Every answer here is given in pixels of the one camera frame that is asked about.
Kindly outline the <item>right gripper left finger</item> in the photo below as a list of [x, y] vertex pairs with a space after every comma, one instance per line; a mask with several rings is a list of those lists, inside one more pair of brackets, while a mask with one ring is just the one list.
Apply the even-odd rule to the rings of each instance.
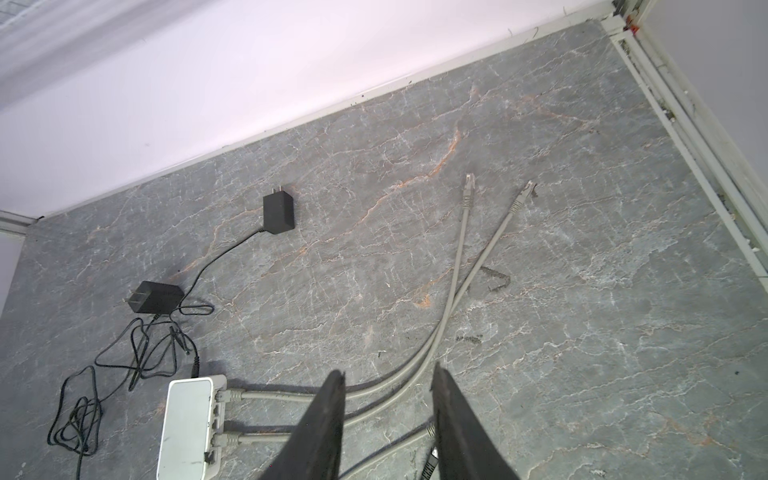
[[333, 370], [260, 479], [338, 479], [345, 398], [345, 375]]

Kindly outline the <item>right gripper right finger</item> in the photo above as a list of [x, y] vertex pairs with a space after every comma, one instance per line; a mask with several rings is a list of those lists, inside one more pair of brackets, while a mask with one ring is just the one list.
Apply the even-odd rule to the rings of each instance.
[[434, 367], [431, 392], [440, 478], [519, 480], [450, 372], [439, 363]]

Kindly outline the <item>white router box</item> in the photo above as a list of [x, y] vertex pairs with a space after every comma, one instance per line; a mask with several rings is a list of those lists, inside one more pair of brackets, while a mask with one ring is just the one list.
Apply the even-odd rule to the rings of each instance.
[[158, 455], [158, 479], [212, 479], [221, 468], [222, 449], [213, 437], [223, 431], [225, 405], [216, 394], [227, 387], [223, 375], [174, 380], [168, 386]]

